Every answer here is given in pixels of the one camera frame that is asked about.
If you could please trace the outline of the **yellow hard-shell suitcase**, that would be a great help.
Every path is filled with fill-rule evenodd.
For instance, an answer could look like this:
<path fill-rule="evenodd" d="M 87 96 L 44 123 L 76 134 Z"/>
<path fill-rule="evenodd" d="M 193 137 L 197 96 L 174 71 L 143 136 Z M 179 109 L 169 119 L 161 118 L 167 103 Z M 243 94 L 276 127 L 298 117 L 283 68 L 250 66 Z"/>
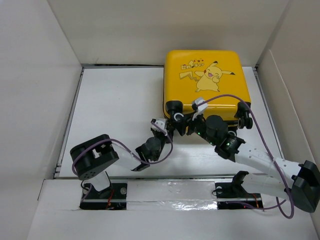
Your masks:
<path fill-rule="evenodd" d="M 163 70 L 162 108 L 165 118 L 181 135 L 192 119 L 193 101 L 204 98 L 203 116 L 222 118 L 229 130 L 251 129 L 251 98 L 240 58 L 230 50 L 172 50 Z"/>

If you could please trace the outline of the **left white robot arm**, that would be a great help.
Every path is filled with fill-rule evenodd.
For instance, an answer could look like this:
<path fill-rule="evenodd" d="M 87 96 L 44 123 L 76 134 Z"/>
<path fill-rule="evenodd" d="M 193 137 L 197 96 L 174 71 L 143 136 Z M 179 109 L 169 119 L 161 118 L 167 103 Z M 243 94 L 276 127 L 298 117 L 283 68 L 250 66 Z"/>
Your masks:
<path fill-rule="evenodd" d="M 157 120 L 150 130 L 153 136 L 135 150 L 107 134 L 74 146 L 69 151 L 71 170 L 81 181 L 84 192 L 95 192 L 98 197 L 107 198 L 112 191 L 107 168 L 113 164 L 140 172 L 168 159 L 173 152 L 173 127 L 161 126 Z"/>

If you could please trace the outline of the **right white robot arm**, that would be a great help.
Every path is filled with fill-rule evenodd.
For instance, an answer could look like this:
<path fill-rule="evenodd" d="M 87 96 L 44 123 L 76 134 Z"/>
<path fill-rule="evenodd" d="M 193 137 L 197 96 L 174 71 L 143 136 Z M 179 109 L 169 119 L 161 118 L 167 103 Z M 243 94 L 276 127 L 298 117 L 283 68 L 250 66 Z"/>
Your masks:
<path fill-rule="evenodd" d="M 271 158 L 242 138 L 228 132 L 228 125 L 220 116 L 197 116 L 188 122 L 187 134 L 196 133 L 223 159 L 254 168 L 264 175 L 238 172 L 231 184 L 237 197 L 261 192 L 292 201 L 298 209 L 314 213 L 320 202 L 320 171 L 309 160 L 304 163 L 283 158 Z"/>

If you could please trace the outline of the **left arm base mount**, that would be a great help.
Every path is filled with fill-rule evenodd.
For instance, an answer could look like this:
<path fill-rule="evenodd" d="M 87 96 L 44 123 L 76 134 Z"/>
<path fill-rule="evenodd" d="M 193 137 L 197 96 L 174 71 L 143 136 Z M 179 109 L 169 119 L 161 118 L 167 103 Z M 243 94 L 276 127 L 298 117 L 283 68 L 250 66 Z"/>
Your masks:
<path fill-rule="evenodd" d="M 85 198 L 80 201 L 79 208 L 82 210 L 126 210 L 127 188 L 127 183 L 115 182 L 102 193 L 96 191 L 94 187 L 88 192 L 90 184 L 83 183 L 81 197 Z"/>

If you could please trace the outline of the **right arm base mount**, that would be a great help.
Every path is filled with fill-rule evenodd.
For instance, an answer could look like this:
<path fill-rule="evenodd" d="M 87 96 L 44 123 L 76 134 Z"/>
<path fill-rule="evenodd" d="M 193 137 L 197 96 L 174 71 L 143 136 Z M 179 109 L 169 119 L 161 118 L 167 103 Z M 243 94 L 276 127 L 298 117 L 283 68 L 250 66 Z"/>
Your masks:
<path fill-rule="evenodd" d="M 241 186 L 244 177 L 248 174 L 247 171 L 240 171 L 230 182 L 215 182 L 215 189 L 211 193 L 217 198 L 218 210 L 262 209 L 264 207 L 260 193 L 248 193 Z"/>

